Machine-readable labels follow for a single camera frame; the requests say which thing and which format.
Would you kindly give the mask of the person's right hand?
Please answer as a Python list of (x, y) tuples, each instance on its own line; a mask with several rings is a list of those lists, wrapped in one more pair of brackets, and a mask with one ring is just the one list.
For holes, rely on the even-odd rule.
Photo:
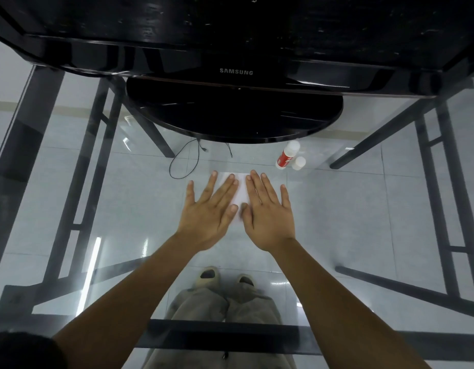
[(253, 213), (252, 231), (246, 231), (251, 241), (261, 250), (274, 253), (276, 249), (297, 243), (293, 212), (281, 205), (274, 187), (274, 203), (261, 204), (251, 190), (251, 172), (246, 176), (246, 187)]

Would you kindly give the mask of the person's left hand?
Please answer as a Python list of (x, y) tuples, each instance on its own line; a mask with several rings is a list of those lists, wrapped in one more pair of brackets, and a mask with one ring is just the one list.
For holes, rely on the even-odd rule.
[[(213, 247), (227, 232), (223, 229), (223, 214), (228, 206), (213, 206), (211, 198), (218, 173), (213, 171), (192, 211), (186, 211), (186, 196), (178, 229), (173, 235), (175, 242), (188, 248), (192, 254)], [(236, 180), (236, 191), (239, 181)]]

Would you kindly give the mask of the white paper sheet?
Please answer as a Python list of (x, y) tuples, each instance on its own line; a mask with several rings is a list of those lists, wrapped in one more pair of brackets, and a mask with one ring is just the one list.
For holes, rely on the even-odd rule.
[(238, 206), (238, 211), (235, 217), (233, 218), (230, 227), (235, 227), (242, 224), (241, 218), (241, 206), (242, 204), (250, 205), (250, 198), (248, 195), (247, 187), (246, 187), (246, 176), (249, 175), (249, 172), (246, 173), (236, 173), (236, 172), (219, 172), (218, 178), (215, 185), (215, 190), (218, 190), (220, 186), (225, 182), (230, 174), (234, 174), (235, 179), (239, 181), (238, 189), (235, 192), (235, 195), (230, 204), (234, 204)]

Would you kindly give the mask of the person's left forearm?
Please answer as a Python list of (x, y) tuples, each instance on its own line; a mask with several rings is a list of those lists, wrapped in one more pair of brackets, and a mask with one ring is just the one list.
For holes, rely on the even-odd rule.
[(205, 240), (177, 232), (55, 336), (68, 369), (122, 369), (160, 301)]

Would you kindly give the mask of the person's right forearm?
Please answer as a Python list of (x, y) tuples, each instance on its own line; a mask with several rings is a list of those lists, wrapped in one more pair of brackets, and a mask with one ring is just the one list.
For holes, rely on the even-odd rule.
[(330, 369), (431, 369), (293, 238), (268, 248), (290, 282)]

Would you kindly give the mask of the red and white glue stick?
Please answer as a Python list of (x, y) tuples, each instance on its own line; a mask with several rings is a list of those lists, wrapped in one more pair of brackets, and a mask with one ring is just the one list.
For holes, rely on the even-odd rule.
[(281, 155), (276, 161), (276, 167), (280, 170), (285, 169), (289, 162), (295, 158), (300, 150), (300, 142), (296, 140), (289, 141), (284, 147)]

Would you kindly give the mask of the black round monitor stand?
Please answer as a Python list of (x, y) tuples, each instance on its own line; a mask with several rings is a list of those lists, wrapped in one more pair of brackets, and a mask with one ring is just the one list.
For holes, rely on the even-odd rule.
[(129, 104), (147, 120), (199, 140), (284, 142), (316, 134), (341, 116), (339, 95), (129, 78)]

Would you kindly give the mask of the beige trousers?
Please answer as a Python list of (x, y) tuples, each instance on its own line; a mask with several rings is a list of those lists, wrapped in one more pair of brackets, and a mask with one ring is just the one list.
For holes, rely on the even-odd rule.
[[(181, 291), (166, 320), (281, 325), (272, 298), (256, 287), (237, 283), (228, 296), (217, 286)], [(292, 355), (155, 349), (143, 369), (297, 369)]]

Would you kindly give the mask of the black monitor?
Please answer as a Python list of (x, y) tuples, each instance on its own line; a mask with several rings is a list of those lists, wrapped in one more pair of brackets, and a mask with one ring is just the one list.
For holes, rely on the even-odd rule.
[(93, 78), (431, 98), (474, 76), (474, 0), (0, 0), (0, 42)]

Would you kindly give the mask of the black metal table frame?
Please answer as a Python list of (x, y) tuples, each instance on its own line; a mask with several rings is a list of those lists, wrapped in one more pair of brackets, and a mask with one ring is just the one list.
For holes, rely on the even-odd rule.
[[(0, 367), (67, 368), (54, 336), (136, 270), (178, 229), (186, 187), (200, 197), (213, 171), (265, 173), (289, 192), (298, 243), (397, 331), (425, 362), (474, 362), (474, 194), (453, 125), (473, 79), (449, 100), (418, 100), (413, 122), (424, 177), (316, 168), (339, 151), (307, 136), (280, 170), (289, 141), (199, 140), (156, 125), (129, 104), (127, 79), (97, 84), (90, 116), (54, 113), (64, 73), (34, 66), (0, 148)], [(469, 179), (474, 192), (474, 178)], [(240, 274), (273, 299), (281, 325), (166, 320), (206, 267), (228, 296)], [(174, 280), (133, 351), (155, 349), (323, 356), (302, 304), (243, 223), (228, 227)]]

